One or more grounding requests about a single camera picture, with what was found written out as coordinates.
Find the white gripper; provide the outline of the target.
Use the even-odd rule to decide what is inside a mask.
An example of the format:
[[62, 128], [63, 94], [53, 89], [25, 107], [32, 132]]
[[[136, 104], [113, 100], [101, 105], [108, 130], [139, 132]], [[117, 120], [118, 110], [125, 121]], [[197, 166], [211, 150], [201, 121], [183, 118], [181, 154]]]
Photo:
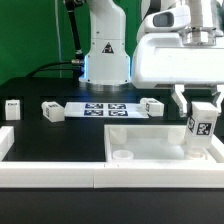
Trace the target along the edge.
[[187, 116], [185, 86], [215, 86], [213, 105], [224, 100], [224, 3], [143, 3], [132, 83], [172, 87], [181, 117]]

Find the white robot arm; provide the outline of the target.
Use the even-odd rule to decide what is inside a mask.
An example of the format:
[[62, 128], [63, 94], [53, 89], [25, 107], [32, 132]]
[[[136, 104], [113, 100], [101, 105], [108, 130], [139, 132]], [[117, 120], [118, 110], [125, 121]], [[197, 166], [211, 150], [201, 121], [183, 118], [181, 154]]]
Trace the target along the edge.
[[126, 16], [113, 0], [86, 0], [91, 48], [80, 79], [100, 89], [132, 83], [138, 89], [170, 88], [179, 113], [188, 113], [187, 88], [210, 89], [224, 100], [224, 2], [140, 0], [141, 25], [134, 54], [125, 51]]

